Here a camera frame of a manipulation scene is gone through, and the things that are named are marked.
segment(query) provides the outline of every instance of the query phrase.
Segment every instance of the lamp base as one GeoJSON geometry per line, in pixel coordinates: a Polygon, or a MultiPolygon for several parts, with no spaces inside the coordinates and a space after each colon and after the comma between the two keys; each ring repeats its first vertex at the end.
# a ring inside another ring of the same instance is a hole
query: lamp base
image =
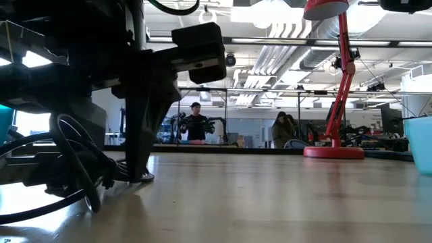
{"type": "Polygon", "coordinates": [[[320,159],[364,159],[365,152],[361,148],[308,146],[304,148],[303,156],[320,159]]]}

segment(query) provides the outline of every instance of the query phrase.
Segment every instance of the wooden table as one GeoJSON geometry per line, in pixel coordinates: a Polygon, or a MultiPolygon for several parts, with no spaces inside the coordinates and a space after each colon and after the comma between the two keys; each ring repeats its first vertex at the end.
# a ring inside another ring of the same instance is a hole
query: wooden table
{"type": "MultiPolygon", "coordinates": [[[[121,153],[109,153],[114,158],[121,153]]],[[[432,178],[413,163],[287,155],[154,154],[153,184],[0,227],[0,242],[430,242],[432,178]]],[[[57,200],[3,186],[1,213],[57,200]]]]}

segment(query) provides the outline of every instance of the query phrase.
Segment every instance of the black jacket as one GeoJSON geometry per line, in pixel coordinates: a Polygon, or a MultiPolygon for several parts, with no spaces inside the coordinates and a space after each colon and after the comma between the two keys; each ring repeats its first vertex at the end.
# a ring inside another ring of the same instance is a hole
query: black jacket
{"type": "Polygon", "coordinates": [[[189,115],[185,120],[186,129],[189,131],[188,140],[205,140],[204,123],[207,121],[207,117],[203,115],[189,115]]]}

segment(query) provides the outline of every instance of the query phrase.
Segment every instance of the security camera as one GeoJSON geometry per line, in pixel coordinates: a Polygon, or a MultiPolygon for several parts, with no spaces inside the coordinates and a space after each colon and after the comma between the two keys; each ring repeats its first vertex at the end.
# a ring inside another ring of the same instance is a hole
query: security camera
{"type": "Polygon", "coordinates": [[[227,67],[234,67],[236,65],[236,58],[233,53],[228,53],[225,58],[225,64],[227,67]]]}

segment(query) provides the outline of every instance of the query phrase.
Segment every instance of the red lamp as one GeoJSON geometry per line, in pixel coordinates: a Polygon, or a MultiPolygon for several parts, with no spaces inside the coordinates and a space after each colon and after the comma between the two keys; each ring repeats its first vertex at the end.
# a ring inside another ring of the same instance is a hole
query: red lamp
{"type": "Polygon", "coordinates": [[[305,20],[325,20],[344,13],[350,4],[348,0],[308,0],[304,6],[305,20]]]}
{"type": "Polygon", "coordinates": [[[325,136],[331,139],[331,147],[308,146],[304,148],[305,157],[324,159],[364,159],[365,152],[361,148],[343,147],[339,136],[339,127],[345,111],[345,103],[350,92],[352,77],[356,73],[356,66],[350,54],[350,40],[346,10],[348,0],[308,0],[304,7],[305,20],[325,20],[338,16],[339,45],[342,58],[342,80],[337,92],[333,109],[330,110],[329,122],[325,136]]]}

